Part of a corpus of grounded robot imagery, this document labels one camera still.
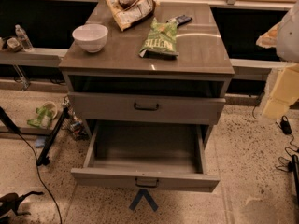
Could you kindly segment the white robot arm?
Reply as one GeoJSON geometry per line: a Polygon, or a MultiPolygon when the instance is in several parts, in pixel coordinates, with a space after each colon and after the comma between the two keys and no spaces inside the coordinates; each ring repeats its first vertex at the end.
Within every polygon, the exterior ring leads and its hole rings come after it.
{"type": "Polygon", "coordinates": [[[279,23],[257,39],[256,45],[275,48],[277,56],[283,61],[299,63],[299,1],[279,23]]]}

